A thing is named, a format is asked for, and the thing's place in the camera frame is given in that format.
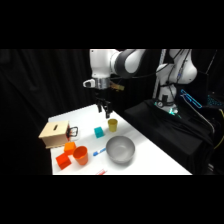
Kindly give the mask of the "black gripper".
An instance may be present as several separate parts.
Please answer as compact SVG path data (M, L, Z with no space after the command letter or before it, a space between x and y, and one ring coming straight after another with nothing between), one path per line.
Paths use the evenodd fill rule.
M102 112L102 110L105 110L106 112L106 119L110 118L111 114L111 101L110 101L110 92L108 89L104 90L95 90L95 97L96 97L96 105L98 107L99 113Z

